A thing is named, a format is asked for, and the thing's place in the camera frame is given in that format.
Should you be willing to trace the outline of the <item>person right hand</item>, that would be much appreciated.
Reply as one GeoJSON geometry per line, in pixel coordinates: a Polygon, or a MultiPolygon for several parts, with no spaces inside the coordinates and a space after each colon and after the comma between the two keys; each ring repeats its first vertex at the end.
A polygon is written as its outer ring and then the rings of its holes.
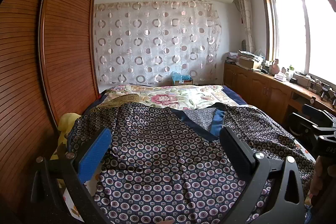
{"type": "Polygon", "coordinates": [[[321,156],[317,157],[314,165],[314,173],[310,183],[309,197],[312,198],[316,196],[323,187],[323,175],[332,175],[333,166],[326,166],[324,158],[321,156]]]}

